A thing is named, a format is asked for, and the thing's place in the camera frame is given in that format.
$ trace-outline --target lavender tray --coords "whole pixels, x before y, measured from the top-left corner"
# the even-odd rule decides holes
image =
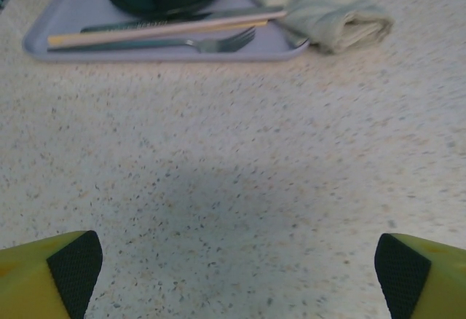
[[[254,6],[253,0],[216,0],[206,11]],[[185,46],[98,52],[47,51],[49,35],[78,33],[87,25],[118,23],[133,19],[134,17],[119,11],[109,0],[52,0],[25,35],[23,49],[32,57],[49,62],[238,62],[289,60],[305,51],[308,46],[307,42],[298,47],[293,46],[285,38],[281,27],[275,23],[269,23],[258,27],[255,39],[235,53],[201,54],[194,48]],[[218,31],[189,34],[189,37],[194,39],[221,38],[235,33],[237,31]]]

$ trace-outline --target terrazzo table surface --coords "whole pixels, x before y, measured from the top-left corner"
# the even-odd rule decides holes
[[[0,16],[0,247],[97,231],[87,318],[388,319],[383,232],[466,248],[466,0],[375,0],[379,47],[57,65]]]

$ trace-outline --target knife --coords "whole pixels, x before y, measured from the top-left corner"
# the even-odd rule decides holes
[[[281,13],[283,7],[281,6],[270,6],[270,7],[251,7],[251,8],[240,8],[240,9],[228,9],[217,12],[206,12],[197,13],[193,15],[174,15],[172,17],[166,17],[165,19],[156,20],[136,20],[131,22],[114,23],[114,24],[103,24],[103,25],[90,25],[81,29],[81,33],[94,33],[102,31],[121,31],[121,30],[136,30],[143,28],[153,28],[157,26],[163,26],[174,23],[189,23],[197,22],[200,20],[215,20],[225,17],[241,17],[247,15],[261,15],[261,14],[273,14]]]

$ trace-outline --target black rubber pad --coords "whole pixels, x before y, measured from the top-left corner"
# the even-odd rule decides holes
[[[383,234],[375,267],[392,319],[409,319],[429,275],[431,261],[396,237]]]
[[[85,232],[47,259],[70,319],[84,318],[102,260],[102,248],[94,231]]]

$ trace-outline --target yellow object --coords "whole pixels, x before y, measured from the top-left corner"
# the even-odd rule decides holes
[[[0,318],[82,319],[101,266],[94,231],[0,250]]]
[[[466,318],[466,250],[384,234],[375,266],[392,319]]]

